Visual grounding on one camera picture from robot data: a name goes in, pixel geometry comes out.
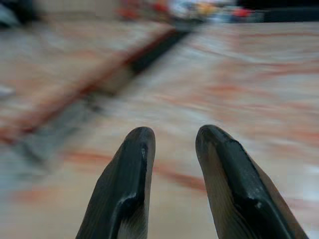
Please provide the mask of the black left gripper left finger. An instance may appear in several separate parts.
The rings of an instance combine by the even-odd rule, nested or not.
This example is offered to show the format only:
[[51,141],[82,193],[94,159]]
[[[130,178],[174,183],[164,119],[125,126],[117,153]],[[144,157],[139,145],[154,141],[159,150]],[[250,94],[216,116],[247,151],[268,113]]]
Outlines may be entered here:
[[137,127],[98,178],[78,239],[146,239],[156,139]]

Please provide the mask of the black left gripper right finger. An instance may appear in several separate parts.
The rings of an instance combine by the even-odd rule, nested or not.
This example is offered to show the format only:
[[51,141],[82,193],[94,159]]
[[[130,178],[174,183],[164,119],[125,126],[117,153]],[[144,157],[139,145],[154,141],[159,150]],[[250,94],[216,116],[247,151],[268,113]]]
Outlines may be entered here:
[[308,238],[270,177],[231,135],[204,125],[195,148],[218,238]]

